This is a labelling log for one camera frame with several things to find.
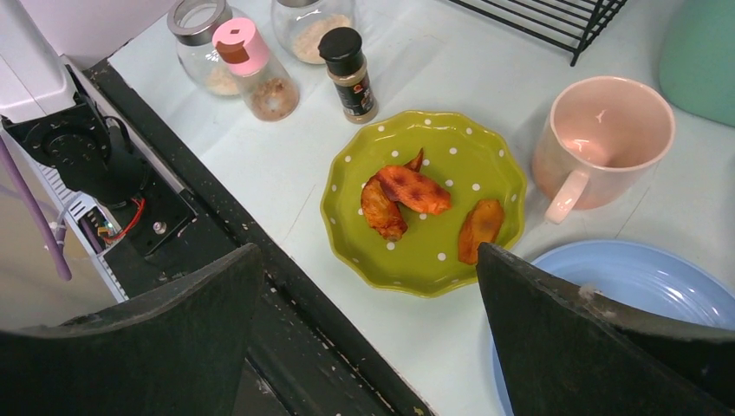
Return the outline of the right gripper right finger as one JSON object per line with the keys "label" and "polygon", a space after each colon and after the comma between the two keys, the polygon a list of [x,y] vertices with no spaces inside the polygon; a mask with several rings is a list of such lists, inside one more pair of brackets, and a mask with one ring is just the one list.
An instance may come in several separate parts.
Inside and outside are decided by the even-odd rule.
{"label": "right gripper right finger", "polygon": [[585,296],[495,244],[476,271],[514,414],[733,414],[732,330]]}

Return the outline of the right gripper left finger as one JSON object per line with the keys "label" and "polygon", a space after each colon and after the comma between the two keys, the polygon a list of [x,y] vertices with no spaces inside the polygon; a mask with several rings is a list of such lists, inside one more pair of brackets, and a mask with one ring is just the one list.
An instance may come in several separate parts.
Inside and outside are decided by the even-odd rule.
{"label": "right gripper left finger", "polygon": [[99,312],[3,331],[2,414],[231,414],[263,280],[246,244]]}

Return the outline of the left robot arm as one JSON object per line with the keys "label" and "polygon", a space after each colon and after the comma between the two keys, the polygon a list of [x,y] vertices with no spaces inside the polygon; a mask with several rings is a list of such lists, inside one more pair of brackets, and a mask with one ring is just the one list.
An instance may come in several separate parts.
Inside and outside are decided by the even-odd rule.
{"label": "left robot arm", "polygon": [[66,187],[116,208],[140,202],[150,168],[111,125],[18,1],[1,3],[1,126]]}

